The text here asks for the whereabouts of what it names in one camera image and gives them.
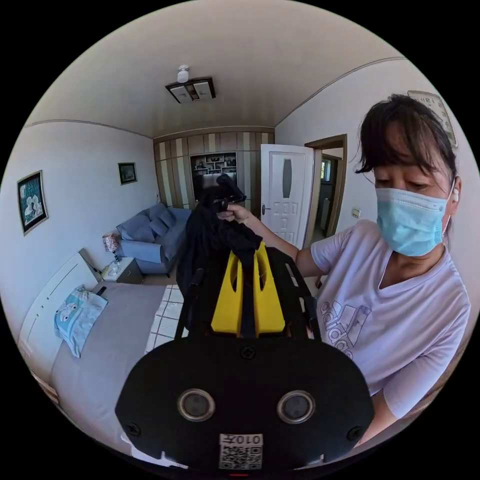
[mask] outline ceiling light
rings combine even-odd
[[[189,81],[189,70],[188,65],[181,65],[178,69],[177,80],[179,84],[184,84]]]
[[[199,102],[200,100],[211,100],[215,98],[215,89],[214,82],[211,76],[202,77],[202,78],[192,78],[188,80],[188,71],[181,70],[183,67],[188,67],[182,65],[178,69],[178,82],[170,83],[166,85],[165,88],[173,95],[175,100],[179,104],[187,104],[190,102]],[[180,81],[180,74],[184,72],[186,74],[187,80]]]

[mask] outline screw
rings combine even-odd
[[[251,360],[255,356],[255,349],[252,346],[243,346],[240,350],[240,356],[244,360]]]
[[[362,427],[361,426],[354,426],[347,434],[346,437],[349,440],[358,440],[360,435],[362,434]]]
[[[133,435],[134,437],[139,437],[140,436],[141,430],[140,430],[140,427],[136,423],[130,422],[127,425],[127,428],[128,428],[128,433],[130,435]]]

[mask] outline gray bedsheet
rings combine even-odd
[[[62,342],[50,382],[61,408],[86,434],[129,454],[114,408],[127,376],[144,355],[165,287],[101,282],[108,304],[93,325],[80,358]]]

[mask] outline dark hair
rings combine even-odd
[[[387,129],[399,125],[410,155],[405,157],[390,145]],[[424,173],[432,173],[435,166],[425,145],[432,145],[440,153],[451,178],[457,176],[455,154],[447,133],[437,115],[423,103],[407,95],[395,94],[376,103],[366,114],[360,127],[361,168],[357,174],[371,172],[386,165],[416,165]]]

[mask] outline blue surgical mask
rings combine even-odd
[[[421,257],[443,240],[442,218],[448,198],[398,188],[377,188],[377,218],[388,246],[408,257]]]

